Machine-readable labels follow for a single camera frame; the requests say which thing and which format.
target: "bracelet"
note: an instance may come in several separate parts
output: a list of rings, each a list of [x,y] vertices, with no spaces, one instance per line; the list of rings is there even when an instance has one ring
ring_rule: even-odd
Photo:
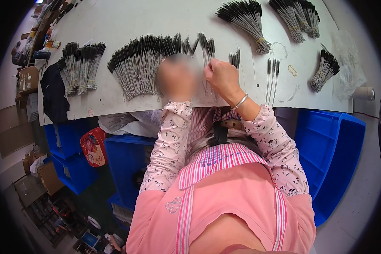
[[[233,110],[236,110],[238,107],[240,107],[241,104],[243,104],[243,102],[245,101],[245,99],[247,99],[247,97],[248,97],[248,94],[245,94],[244,98],[241,99],[241,101],[237,105],[235,105],[234,108],[231,108],[230,110],[233,111]]]

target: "black cloth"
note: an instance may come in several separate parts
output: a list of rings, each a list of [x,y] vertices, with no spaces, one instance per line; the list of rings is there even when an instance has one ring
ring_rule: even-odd
[[[11,61],[13,64],[19,65],[19,66],[25,66],[25,55],[21,54],[20,51],[17,51],[14,56],[11,58]]]
[[[69,102],[65,98],[65,86],[57,64],[47,68],[41,79],[44,113],[54,124],[68,120]]]

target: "blue plastic crate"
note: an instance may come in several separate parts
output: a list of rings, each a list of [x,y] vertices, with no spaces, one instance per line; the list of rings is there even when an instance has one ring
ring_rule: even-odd
[[[84,155],[74,155],[67,160],[56,155],[51,157],[59,180],[77,195],[99,178],[96,169],[89,165]],[[70,178],[65,175],[64,167],[68,169]]]
[[[343,197],[356,169],[366,125],[346,113],[301,109],[295,133],[309,184],[315,224],[325,222]]]
[[[134,211],[138,189],[134,185],[133,175],[147,166],[144,146],[154,146],[155,141],[155,138],[131,134],[105,139],[107,159],[121,207]]]
[[[90,131],[89,121],[86,118],[58,124],[61,147],[56,144],[56,132],[53,124],[45,125],[45,134],[52,154],[66,160],[72,155],[82,153],[80,138]]]
[[[109,204],[110,210],[111,210],[112,213],[113,213],[113,206],[112,206],[112,203],[122,207],[121,200],[120,200],[119,195],[118,195],[117,192],[114,193],[113,196],[111,196],[111,197],[107,200],[107,204]],[[114,216],[114,218],[116,219],[117,224],[119,225],[119,227],[121,227],[122,229],[125,229],[125,230],[130,231],[130,228],[124,226],[124,225],[120,222],[120,220],[117,219],[117,217],[116,217],[114,214],[113,214],[113,216]]]

